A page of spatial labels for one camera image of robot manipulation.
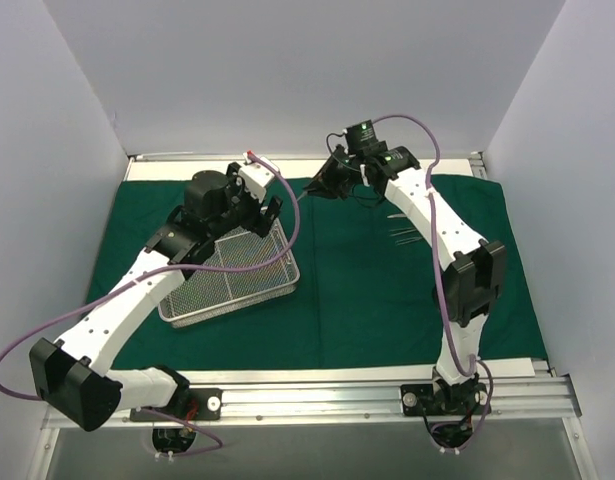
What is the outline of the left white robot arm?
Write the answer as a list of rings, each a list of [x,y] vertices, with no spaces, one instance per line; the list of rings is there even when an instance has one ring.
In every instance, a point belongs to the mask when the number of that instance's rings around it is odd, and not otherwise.
[[[216,242],[242,228],[266,236],[282,201],[268,196],[277,167],[247,153],[226,172],[199,171],[183,201],[146,242],[129,271],[56,340],[38,340],[29,357],[38,396],[86,432],[119,410],[154,408],[166,419],[186,416],[189,380],[166,366],[115,370],[126,342],[171,292],[215,252]]]

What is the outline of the steel tweezers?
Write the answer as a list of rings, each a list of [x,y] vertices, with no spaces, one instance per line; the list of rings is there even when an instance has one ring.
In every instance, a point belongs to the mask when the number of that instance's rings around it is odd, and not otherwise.
[[[416,228],[405,227],[405,228],[392,229],[390,230],[389,235],[390,236],[407,235],[407,234],[416,233],[417,231],[418,230]]]
[[[405,239],[400,239],[400,240],[397,240],[397,241],[395,242],[395,245],[396,245],[396,246],[402,246],[402,245],[407,245],[407,244],[416,243],[416,242],[418,242],[418,241],[420,241],[420,240],[422,240],[422,238],[421,238],[421,237],[418,237],[418,236],[416,236],[416,237],[409,237],[409,238],[405,238]]]

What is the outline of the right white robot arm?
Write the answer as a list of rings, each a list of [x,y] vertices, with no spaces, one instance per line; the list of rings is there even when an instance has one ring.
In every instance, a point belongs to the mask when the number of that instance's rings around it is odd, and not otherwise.
[[[501,296],[507,265],[503,243],[472,229],[432,184],[424,167],[404,146],[389,147],[365,120],[338,133],[340,144],[304,187],[308,196],[346,199],[355,188],[370,188],[395,206],[431,248],[434,297],[443,324],[441,350],[434,367],[431,400],[442,412],[467,400],[464,383],[478,373],[486,321]]]

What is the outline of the metal mesh tray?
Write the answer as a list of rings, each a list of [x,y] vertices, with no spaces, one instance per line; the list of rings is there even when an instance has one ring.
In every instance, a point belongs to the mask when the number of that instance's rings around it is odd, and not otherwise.
[[[261,238],[237,228],[216,242],[208,266],[226,268],[257,265],[279,253],[288,239],[280,221]],[[164,322],[188,327],[295,291],[300,271],[292,252],[264,268],[226,273],[197,271],[158,306]]]

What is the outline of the green surgical cloth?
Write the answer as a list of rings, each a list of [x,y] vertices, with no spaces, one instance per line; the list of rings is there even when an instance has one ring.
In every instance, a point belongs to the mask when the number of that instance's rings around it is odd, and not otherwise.
[[[485,360],[547,360],[502,186],[462,175],[433,184],[468,225],[500,240],[508,263],[502,296],[483,329]],[[86,302],[107,294],[174,206],[184,182],[123,183]],[[355,201],[304,198],[292,248],[300,271],[295,292],[175,329],[153,311],[116,357],[114,368],[165,365],[177,370],[338,369],[434,364],[442,321],[434,304],[431,249],[396,245],[388,219],[396,209]]]

